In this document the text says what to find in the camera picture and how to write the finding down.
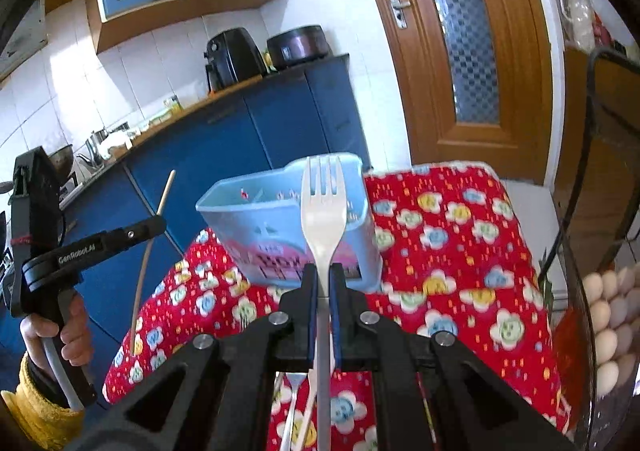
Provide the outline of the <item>left hand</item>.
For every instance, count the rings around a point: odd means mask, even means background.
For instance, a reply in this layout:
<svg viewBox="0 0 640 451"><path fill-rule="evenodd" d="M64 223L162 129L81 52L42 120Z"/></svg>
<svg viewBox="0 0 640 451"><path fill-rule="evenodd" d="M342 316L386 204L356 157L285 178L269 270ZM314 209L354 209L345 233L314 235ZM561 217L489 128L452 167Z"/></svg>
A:
<svg viewBox="0 0 640 451"><path fill-rule="evenodd" d="M20 324L21 335L36 367L53 379L54 374L44 352L43 338L52 338L58 333L58 324L44 319L40 315L29 315ZM62 328L62 357L73 367L84 367L93 356L91 334L88 327L88 315L84 301L75 294L70 302L70 317Z"/></svg>

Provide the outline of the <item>yellow sleeve forearm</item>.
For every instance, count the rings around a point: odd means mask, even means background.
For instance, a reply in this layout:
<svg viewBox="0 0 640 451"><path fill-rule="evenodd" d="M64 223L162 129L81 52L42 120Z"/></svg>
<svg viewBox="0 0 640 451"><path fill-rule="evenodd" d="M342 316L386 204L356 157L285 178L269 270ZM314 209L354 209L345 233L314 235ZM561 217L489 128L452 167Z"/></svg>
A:
<svg viewBox="0 0 640 451"><path fill-rule="evenodd" d="M1 391L1 449L63 450L82 432L84 411L53 402L58 390L32 362L22 356L14 391Z"/></svg>

